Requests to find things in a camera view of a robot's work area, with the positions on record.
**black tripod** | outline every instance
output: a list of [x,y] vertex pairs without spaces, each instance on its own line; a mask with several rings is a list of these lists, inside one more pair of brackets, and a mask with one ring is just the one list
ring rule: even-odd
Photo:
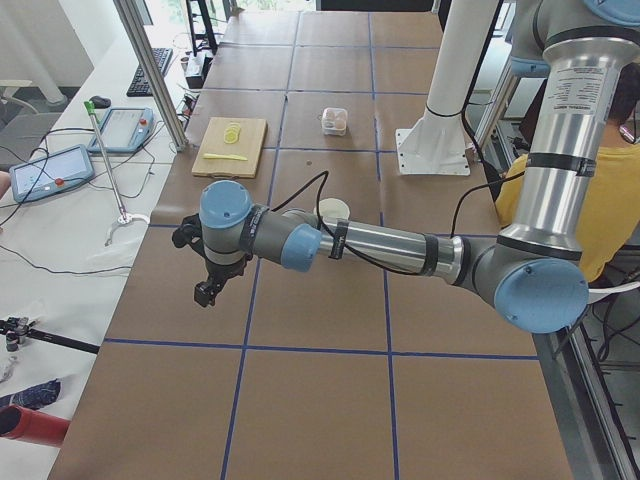
[[93,354],[97,354],[100,350],[100,347],[97,345],[36,330],[32,328],[35,322],[28,322],[29,319],[26,317],[9,317],[7,320],[0,320],[0,334],[7,337],[7,350],[15,352],[19,345],[24,343],[25,338],[34,338],[43,342],[55,343],[56,345],[62,345],[63,347]]

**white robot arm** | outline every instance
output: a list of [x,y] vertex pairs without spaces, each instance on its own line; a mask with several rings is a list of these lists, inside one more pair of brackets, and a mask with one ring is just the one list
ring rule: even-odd
[[[461,2],[454,0],[452,13]],[[279,214],[254,205],[240,184],[220,181],[204,190],[199,216],[185,219],[174,233],[176,246],[189,244],[206,261],[209,278],[196,287],[196,300],[213,304],[253,255],[307,271],[324,253],[441,277],[529,332],[572,324],[588,299],[576,266],[576,223],[620,69],[640,57],[638,27],[638,0],[518,1],[516,63],[529,71],[548,66],[550,72],[519,207],[496,242],[444,239],[296,210]]]

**wooden cutting board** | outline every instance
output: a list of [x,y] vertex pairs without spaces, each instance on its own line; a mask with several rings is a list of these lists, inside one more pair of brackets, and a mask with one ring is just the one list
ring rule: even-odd
[[[230,123],[240,125],[238,141],[235,143],[225,143],[225,130]],[[266,131],[267,121],[263,118],[211,117],[191,173],[200,177],[225,175],[255,178]],[[205,154],[234,155],[245,157],[246,160],[207,159],[204,158]]]

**black keyboard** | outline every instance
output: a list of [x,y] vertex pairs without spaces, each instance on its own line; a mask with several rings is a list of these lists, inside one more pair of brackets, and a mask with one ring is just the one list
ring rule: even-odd
[[[154,48],[152,50],[156,65],[158,65],[160,73],[164,76],[171,64],[173,50],[170,48]],[[133,76],[133,80],[131,80],[131,85],[129,85],[129,90],[127,90],[127,97],[151,97],[152,95],[151,87],[147,82],[147,78],[144,76],[142,67],[138,65],[136,74]]]

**white table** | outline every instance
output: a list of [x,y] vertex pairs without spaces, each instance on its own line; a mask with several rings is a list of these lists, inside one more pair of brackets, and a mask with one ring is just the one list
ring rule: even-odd
[[[164,32],[164,41],[152,45],[171,46],[172,35]],[[185,85],[179,63],[180,52],[174,50],[174,61],[165,77],[174,104],[183,95],[178,84]],[[161,120],[152,97],[129,98],[125,95],[138,65],[128,38],[117,39],[104,59],[89,76],[54,128],[90,128],[83,102],[93,95],[108,97],[113,106],[150,107],[156,121]],[[149,215],[153,210],[173,162],[175,149],[166,128],[158,127],[157,135],[146,147],[155,156],[155,163],[139,197],[124,198],[130,213]],[[50,151],[87,143],[90,134],[62,132],[48,138]],[[112,157],[114,165],[126,157]],[[103,173],[101,157],[93,157],[96,174]],[[122,194],[136,194],[147,175],[152,157],[141,151],[126,164],[114,170]],[[107,175],[92,183],[109,186]],[[8,192],[0,206],[13,204]],[[0,222],[14,207],[0,209]],[[119,216],[111,190],[91,186],[33,204],[23,205],[4,226],[0,245],[16,250],[37,265],[54,270],[94,271],[120,265],[132,265],[146,232],[143,222],[134,222],[117,229],[113,244],[105,247],[109,226]],[[98,275],[53,275],[36,270],[17,256],[0,250],[0,318],[29,316],[38,319],[36,327],[99,345],[109,325],[128,270]],[[9,358],[4,346],[0,361]],[[17,364],[11,379],[0,384],[0,396],[55,378],[62,381],[58,401],[42,411],[71,418],[76,409],[95,356],[37,340],[27,340],[16,353]],[[24,442],[0,440],[2,478],[5,480],[43,479],[48,475],[58,453],[57,448]]]

